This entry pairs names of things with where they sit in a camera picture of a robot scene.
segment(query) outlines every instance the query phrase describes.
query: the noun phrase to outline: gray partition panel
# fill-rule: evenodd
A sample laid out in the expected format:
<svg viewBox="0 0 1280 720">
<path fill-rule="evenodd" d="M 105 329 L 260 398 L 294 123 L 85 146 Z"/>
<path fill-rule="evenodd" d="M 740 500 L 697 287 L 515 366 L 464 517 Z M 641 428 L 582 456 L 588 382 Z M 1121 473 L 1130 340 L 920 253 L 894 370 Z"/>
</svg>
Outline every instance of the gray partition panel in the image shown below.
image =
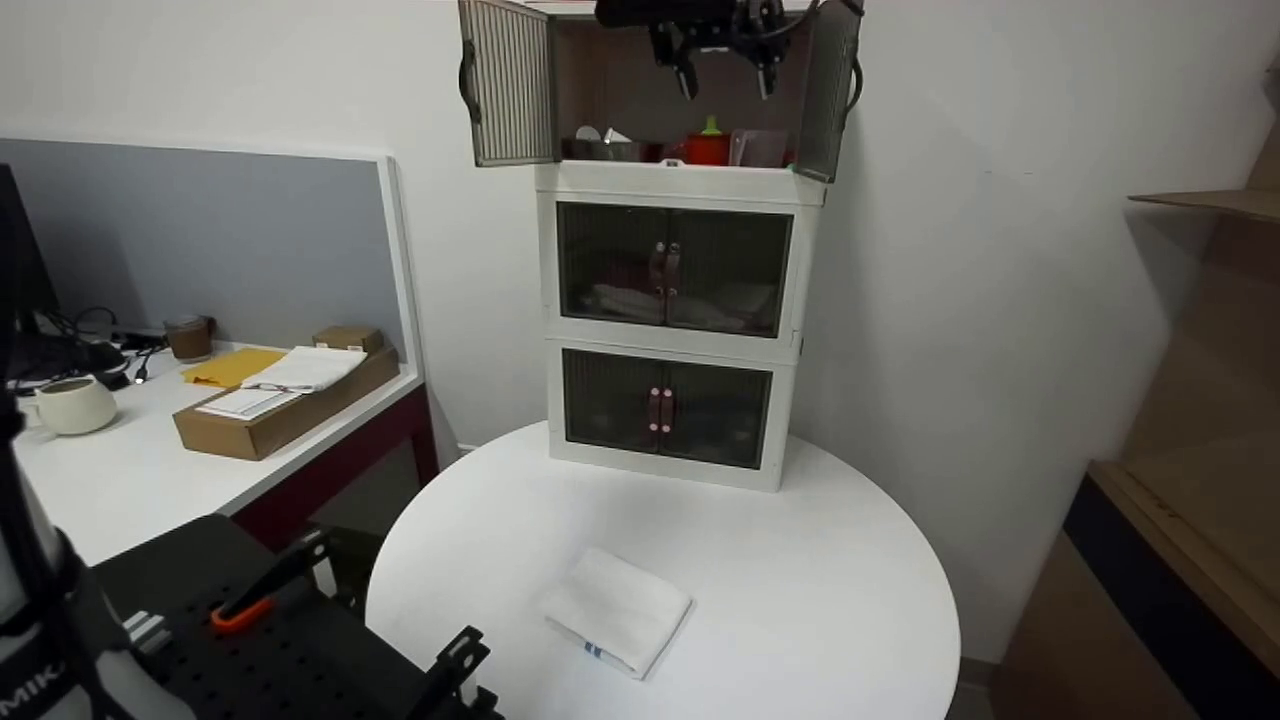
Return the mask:
<svg viewBox="0 0 1280 720">
<path fill-rule="evenodd" d="M 0 139 L 66 312 L 215 315 L 298 345 L 371 325 L 406 350 L 375 160 Z"/>
</svg>

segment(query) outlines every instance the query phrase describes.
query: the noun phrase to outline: white cabinet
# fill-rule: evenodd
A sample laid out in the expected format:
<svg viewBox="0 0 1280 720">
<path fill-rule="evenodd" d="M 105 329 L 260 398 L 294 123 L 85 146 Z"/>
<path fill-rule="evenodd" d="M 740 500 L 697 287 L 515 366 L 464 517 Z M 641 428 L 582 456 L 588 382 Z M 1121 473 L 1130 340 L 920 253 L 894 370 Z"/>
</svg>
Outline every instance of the white cabinet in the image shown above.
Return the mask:
<svg viewBox="0 0 1280 720">
<path fill-rule="evenodd" d="M 701 56 L 684 94 L 641 29 L 462 0 L 478 162 L 539 172 L 550 428 L 570 460 L 777 486 L 816 213 L 856 101 L 856 0 L 824 0 L 761 101 L 751 62 Z M 582 123 L 670 152 L 720 117 L 784 130 L 787 169 L 570 160 Z"/>
</svg>

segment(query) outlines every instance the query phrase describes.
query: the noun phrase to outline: glass drawer front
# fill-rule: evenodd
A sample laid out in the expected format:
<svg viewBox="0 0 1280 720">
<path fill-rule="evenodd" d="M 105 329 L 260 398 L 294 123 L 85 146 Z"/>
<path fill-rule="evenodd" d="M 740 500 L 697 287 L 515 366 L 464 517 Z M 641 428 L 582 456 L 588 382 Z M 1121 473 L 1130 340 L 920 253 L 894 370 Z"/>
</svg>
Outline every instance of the glass drawer front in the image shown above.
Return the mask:
<svg viewBox="0 0 1280 720">
<path fill-rule="evenodd" d="M 566 350 L 566 435 L 761 466 L 768 370 Z"/>
<path fill-rule="evenodd" d="M 560 205 L 560 312 L 777 334 L 792 217 Z"/>
</svg>

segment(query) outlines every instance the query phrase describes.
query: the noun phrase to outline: white wall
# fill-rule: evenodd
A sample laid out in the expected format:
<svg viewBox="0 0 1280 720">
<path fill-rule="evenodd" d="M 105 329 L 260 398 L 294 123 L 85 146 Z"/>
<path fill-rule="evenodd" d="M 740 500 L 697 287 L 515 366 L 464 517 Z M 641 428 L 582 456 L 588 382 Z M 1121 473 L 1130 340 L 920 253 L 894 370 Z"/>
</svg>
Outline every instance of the white wall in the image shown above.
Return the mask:
<svg viewBox="0 0 1280 720">
<path fill-rule="evenodd" d="M 871 0 L 801 433 L 938 540 L 996 659 L 1194 269 L 1124 190 L 1240 179 L 1272 0 Z M 429 381 L 462 442 L 539 409 L 527 172 L 478 172 L 448 0 L 7 0 L 0 135 L 365 144 L 401 160 Z"/>
</svg>

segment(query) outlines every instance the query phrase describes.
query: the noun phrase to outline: white desk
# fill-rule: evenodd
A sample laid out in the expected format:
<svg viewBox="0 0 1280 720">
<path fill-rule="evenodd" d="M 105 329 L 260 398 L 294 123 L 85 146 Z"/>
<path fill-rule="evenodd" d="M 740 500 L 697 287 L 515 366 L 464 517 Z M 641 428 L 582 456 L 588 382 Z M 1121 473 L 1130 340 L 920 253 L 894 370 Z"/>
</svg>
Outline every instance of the white desk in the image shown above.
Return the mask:
<svg viewBox="0 0 1280 720">
<path fill-rule="evenodd" d="M 114 561 L 198 517 L 236 517 L 422 387 L 415 370 L 401 366 L 396 381 L 270 460 L 234 460 L 188 450 L 171 428 L 171 412 L 212 397 L 212 387 L 185 382 L 169 350 L 153 358 L 153 376 L 153 382 L 117 393 L 119 421 L 105 433 L 52 435 L 28 428 L 11 442 L 46 512 L 71 536 L 85 564 Z"/>
<path fill-rule="evenodd" d="M 694 597 L 649 681 L 539 614 L 586 549 Z M 367 583 L 367 629 L 422 666 L 464 622 L 493 648 L 478 681 L 520 720 L 938 720 L 959 672 L 920 529 L 805 441 L 784 490 L 550 460 L 546 425 L 478 449 L 406 506 Z"/>
</svg>

